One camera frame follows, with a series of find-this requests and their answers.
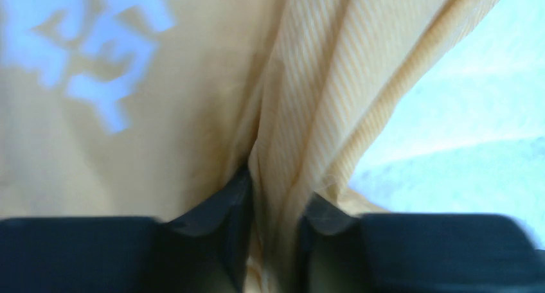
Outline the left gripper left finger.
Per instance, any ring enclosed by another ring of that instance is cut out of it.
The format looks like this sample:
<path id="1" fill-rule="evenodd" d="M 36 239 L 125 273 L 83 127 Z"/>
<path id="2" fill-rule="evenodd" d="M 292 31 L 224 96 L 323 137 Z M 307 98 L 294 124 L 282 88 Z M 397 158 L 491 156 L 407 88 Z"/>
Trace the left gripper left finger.
<path id="1" fill-rule="evenodd" d="M 152 217 L 1 221 L 2 292 L 241 292 L 253 182 L 241 167 L 169 222 Z"/>

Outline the orange Mickey pillowcase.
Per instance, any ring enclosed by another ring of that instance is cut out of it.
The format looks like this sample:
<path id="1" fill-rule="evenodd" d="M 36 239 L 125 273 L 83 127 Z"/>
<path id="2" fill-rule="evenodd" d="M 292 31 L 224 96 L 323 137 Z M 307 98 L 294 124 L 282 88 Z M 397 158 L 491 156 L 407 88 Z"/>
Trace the orange Mickey pillowcase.
<path id="1" fill-rule="evenodd" d="M 1 0 L 1 218 L 171 220 L 249 163 L 244 285 L 294 292 L 314 194 L 499 0 Z"/>

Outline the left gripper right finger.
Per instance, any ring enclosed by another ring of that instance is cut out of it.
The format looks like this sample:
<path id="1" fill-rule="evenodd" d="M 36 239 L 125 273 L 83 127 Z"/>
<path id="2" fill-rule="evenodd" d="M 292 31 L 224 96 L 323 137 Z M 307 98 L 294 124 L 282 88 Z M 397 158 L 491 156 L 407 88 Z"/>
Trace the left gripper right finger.
<path id="1" fill-rule="evenodd" d="M 319 195 L 299 223 L 300 292 L 543 292 L 544 252 L 495 214 L 365 213 Z"/>

